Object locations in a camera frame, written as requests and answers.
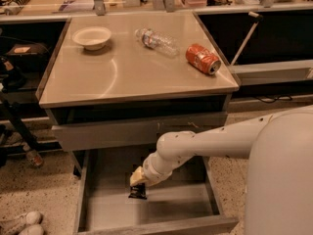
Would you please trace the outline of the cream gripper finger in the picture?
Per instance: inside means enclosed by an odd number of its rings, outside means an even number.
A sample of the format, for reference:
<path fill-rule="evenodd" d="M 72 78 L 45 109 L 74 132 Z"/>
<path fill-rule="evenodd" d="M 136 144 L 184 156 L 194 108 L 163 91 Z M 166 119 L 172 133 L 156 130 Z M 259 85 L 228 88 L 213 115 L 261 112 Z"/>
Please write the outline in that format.
<path fill-rule="evenodd" d="M 130 186 L 136 186 L 141 183 L 145 183 L 147 178 L 145 177 L 144 170 L 141 166 L 138 166 L 130 176 Z"/>

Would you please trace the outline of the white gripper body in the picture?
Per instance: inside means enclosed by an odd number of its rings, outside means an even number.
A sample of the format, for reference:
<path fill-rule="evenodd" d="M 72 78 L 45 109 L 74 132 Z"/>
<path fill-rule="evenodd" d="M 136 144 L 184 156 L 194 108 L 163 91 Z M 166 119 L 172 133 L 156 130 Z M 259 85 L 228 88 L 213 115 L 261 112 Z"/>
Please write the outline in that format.
<path fill-rule="evenodd" d="M 166 180 L 172 174 L 172 163 L 157 155 L 149 155 L 143 163 L 146 185 L 153 186 Z"/>

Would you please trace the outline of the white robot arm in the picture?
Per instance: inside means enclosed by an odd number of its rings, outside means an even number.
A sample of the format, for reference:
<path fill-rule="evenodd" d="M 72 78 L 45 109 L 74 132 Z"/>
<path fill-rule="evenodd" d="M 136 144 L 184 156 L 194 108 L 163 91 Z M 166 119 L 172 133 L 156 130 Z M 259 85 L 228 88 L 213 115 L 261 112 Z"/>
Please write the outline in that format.
<path fill-rule="evenodd" d="M 130 177 L 156 185 L 194 156 L 247 158 L 245 235 L 313 235 L 313 107 L 167 132 Z"/>

